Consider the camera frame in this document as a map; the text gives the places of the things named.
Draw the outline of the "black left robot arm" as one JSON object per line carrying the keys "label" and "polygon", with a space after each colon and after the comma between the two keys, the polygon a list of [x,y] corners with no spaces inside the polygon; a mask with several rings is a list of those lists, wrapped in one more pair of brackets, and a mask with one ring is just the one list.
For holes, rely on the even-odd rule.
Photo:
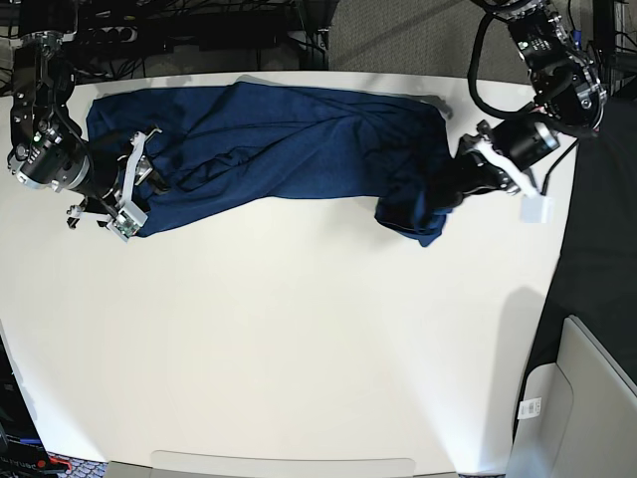
{"label": "black left robot arm", "polygon": [[[475,106],[499,120],[481,121],[474,135],[464,135],[454,159],[428,181],[426,204],[451,209],[472,195],[501,190],[542,196],[531,181],[531,167],[560,146],[558,137],[590,137],[598,130],[607,101],[595,63],[563,27],[548,1],[481,1],[484,16],[474,41],[467,82]],[[484,39],[491,24],[507,26],[525,62],[533,99],[516,111],[498,110],[478,92]]]}

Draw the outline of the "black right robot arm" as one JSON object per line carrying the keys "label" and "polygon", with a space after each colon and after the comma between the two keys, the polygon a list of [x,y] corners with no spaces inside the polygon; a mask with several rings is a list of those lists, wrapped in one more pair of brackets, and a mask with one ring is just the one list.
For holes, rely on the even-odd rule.
{"label": "black right robot arm", "polygon": [[145,153],[160,129],[136,131],[121,155],[104,156],[92,149],[67,107],[76,69],[63,47],[79,31],[78,2],[22,1],[19,6],[18,35],[10,42],[8,169],[29,188],[81,194],[82,202],[67,211],[70,228],[89,218],[128,240],[144,226],[149,212],[135,202],[135,188],[144,182],[159,190],[167,187]]}

